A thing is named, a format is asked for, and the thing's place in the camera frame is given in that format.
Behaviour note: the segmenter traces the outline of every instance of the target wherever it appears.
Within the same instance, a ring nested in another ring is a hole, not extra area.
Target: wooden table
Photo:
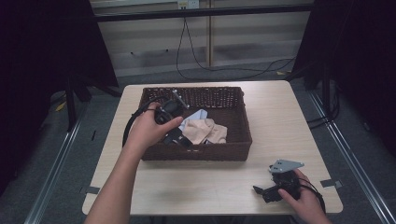
[[[301,170],[323,195],[328,213],[343,205],[330,179],[317,145],[305,122],[289,82],[212,82],[127,86],[107,136],[91,182],[101,188],[121,151],[125,124],[138,107],[145,87],[239,86],[244,92],[253,144],[246,161],[141,161],[137,170],[131,215],[286,215],[292,209],[283,201],[265,203],[253,185],[264,189],[274,182],[268,166],[277,159],[300,161]],[[87,214],[96,198],[87,194]]]

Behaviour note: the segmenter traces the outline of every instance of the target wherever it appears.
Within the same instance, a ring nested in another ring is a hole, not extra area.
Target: cloth
[[[178,128],[183,131],[184,127],[186,126],[186,121],[188,119],[206,119],[207,118],[207,111],[204,109],[200,109],[197,112],[191,114],[190,116],[188,116],[187,118],[185,118],[183,120],[183,122],[181,122],[180,126],[178,126]]]
[[[215,123],[213,119],[188,119],[183,135],[199,145],[208,143],[226,143],[227,128]]]

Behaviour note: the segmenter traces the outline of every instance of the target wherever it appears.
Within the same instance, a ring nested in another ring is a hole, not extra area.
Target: black tape
[[[100,190],[100,188],[97,188],[97,187],[91,187],[91,186],[89,186],[89,187],[82,187],[82,188],[79,190],[79,193],[82,193],[82,194],[87,194],[87,193],[90,193],[90,194],[98,194],[98,193],[99,193],[99,190]]]
[[[322,185],[323,188],[335,187],[336,189],[339,189],[343,187],[343,183],[341,182],[341,180],[332,180],[332,179],[322,180],[320,181],[320,184]]]

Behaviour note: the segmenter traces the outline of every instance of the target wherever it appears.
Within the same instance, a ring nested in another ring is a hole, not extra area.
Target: black device
[[[326,206],[322,195],[309,181],[305,179],[301,179],[293,171],[294,169],[297,169],[302,166],[304,166],[302,162],[277,160],[273,165],[270,165],[270,169],[269,169],[273,177],[272,180],[276,185],[268,189],[261,189],[256,186],[253,186],[253,188],[257,194],[262,195],[262,198],[265,200],[266,203],[279,202],[280,200],[282,200],[282,196],[280,196],[279,193],[277,192],[279,189],[284,189],[295,200],[300,199],[301,188],[308,189],[317,196],[320,202],[320,206],[323,212],[326,214]],[[301,184],[300,181],[304,181],[310,187]]]
[[[176,99],[169,99],[166,96],[154,97],[145,104],[143,104],[139,109],[136,110],[136,112],[132,114],[131,118],[129,119],[125,127],[125,131],[122,139],[122,146],[124,146],[126,143],[126,139],[128,138],[128,134],[129,131],[131,130],[132,124],[134,123],[134,120],[143,112],[147,111],[149,104],[151,104],[152,102],[158,101],[160,99],[165,100],[165,102],[162,103],[160,107],[156,108],[154,112],[155,113],[154,120],[158,124],[165,124],[169,120],[183,115],[183,111],[184,111],[183,108],[188,109],[189,106],[186,105],[186,103],[184,103],[184,101],[181,99],[179,95],[177,95],[176,90],[172,91],[172,93],[175,95]],[[183,135],[182,131],[178,127],[169,131],[169,133],[166,134],[163,141],[165,142],[165,144],[176,142],[182,145],[183,147],[189,147],[192,145],[192,142],[186,136]]]
[[[277,192],[279,189],[284,189],[288,192],[295,200],[300,199],[300,180],[294,171],[287,171],[285,173],[274,174],[272,173],[273,181],[275,186],[269,189],[261,189],[253,186],[256,193],[262,195],[266,203],[279,202],[282,197]]]

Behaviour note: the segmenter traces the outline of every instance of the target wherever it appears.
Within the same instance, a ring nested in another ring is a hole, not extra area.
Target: wicker basket
[[[189,110],[184,111],[183,118],[199,109],[206,110],[209,119],[213,119],[216,124],[228,128],[227,143],[193,145],[184,148],[177,144],[166,145],[161,142],[149,147],[142,160],[245,161],[248,158],[252,139],[241,88],[145,88],[140,105],[161,95],[174,99],[172,90],[177,90],[177,93],[190,106]]]

